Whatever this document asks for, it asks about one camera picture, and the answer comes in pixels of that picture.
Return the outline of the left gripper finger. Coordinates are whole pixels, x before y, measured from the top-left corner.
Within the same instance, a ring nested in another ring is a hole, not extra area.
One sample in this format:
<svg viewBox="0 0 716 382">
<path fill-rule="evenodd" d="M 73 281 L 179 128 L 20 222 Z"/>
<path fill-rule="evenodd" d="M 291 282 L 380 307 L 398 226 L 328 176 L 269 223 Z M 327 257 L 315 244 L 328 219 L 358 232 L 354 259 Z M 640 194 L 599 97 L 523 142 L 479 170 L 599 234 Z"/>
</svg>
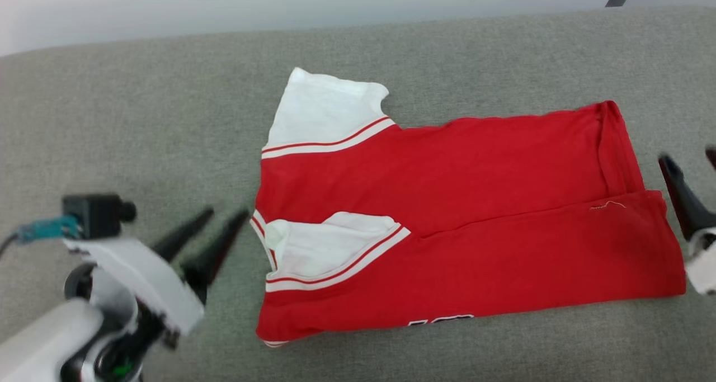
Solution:
<svg viewBox="0 0 716 382">
<path fill-rule="evenodd" d="M 206 305 L 208 289 L 222 269 L 223 262 L 248 218 L 247 209 L 241 209 L 233 214 L 223 224 L 220 234 L 202 252 L 184 260 L 181 264 L 184 281 L 194 291 L 202 305 Z"/>
<path fill-rule="evenodd" d="M 202 212 L 172 229 L 151 246 L 151 250 L 166 262 L 172 262 L 186 244 L 196 237 L 212 219 L 214 209 L 206 207 Z"/>
</svg>

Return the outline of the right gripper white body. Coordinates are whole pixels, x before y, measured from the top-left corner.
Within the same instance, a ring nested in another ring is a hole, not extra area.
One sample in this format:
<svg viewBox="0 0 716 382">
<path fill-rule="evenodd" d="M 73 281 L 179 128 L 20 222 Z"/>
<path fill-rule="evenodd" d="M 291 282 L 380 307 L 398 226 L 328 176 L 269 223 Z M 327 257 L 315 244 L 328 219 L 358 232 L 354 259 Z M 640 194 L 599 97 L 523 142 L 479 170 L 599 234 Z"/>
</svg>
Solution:
<svg viewBox="0 0 716 382">
<path fill-rule="evenodd" d="M 715 294 L 715 228 L 698 230 L 688 242 L 686 272 L 695 291 Z"/>
</svg>

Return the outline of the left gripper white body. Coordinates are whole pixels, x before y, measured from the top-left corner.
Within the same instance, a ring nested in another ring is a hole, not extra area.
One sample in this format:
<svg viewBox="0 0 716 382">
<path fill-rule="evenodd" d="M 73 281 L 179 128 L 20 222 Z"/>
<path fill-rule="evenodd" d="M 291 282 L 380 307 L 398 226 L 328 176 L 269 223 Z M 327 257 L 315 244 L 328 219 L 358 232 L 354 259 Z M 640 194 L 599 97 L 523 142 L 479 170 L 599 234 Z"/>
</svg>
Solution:
<svg viewBox="0 0 716 382">
<path fill-rule="evenodd" d="M 205 315 L 192 288 L 151 248 L 133 237 L 79 241 L 65 239 L 69 251 L 89 256 L 99 268 L 127 288 L 148 309 L 164 317 L 164 325 L 182 336 Z"/>
</svg>

